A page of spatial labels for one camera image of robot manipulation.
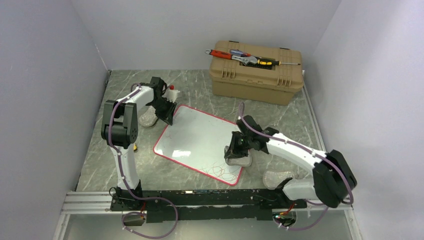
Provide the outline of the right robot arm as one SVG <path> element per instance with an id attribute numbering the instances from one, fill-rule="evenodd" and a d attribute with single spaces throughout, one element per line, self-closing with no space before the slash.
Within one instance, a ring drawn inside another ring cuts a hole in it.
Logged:
<path id="1" fill-rule="evenodd" d="M 227 165 L 249 166 L 250 150 L 256 150 L 281 157 L 310 174 L 310 178 L 299 179 L 291 171 L 265 171 L 263 184 L 277 191 L 275 200 L 280 207 L 287 208 L 296 200 L 318 200 L 329 208 L 353 203 L 357 180 L 341 152 L 307 147 L 272 127 L 261 128 L 250 115 L 239 118 L 236 125 L 238 130 L 231 133 L 224 148 Z"/>

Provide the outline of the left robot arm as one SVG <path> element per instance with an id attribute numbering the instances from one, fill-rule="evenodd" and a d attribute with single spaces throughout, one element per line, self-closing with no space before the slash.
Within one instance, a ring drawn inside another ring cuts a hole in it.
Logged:
<path id="1" fill-rule="evenodd" d="M 154 76 L 150 82 L 134 83 L 126 96 L 104 103 L 100 134 L 114 156 L 118 176 L 116 195 L 131 210 L 139 209 L 144 203 L 134 155 L 139 133 L 138 112 L 143 107 L 152 107 L 154 115 L 171 126 L 178 93 L 173 85 Z"/>

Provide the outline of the red framed whiteboard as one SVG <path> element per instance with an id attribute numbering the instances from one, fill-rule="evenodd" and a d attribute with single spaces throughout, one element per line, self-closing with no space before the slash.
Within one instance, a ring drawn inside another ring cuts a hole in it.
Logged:
<path id="1" fill-rule="evenodd" d="M 153 152 L 165 159 L 196 171 L 221 183 L 235 186 L 242 167 L 230 166 L 224 159 L 234 122 L 187 105 L 180 105 L 156 141 Z"/>

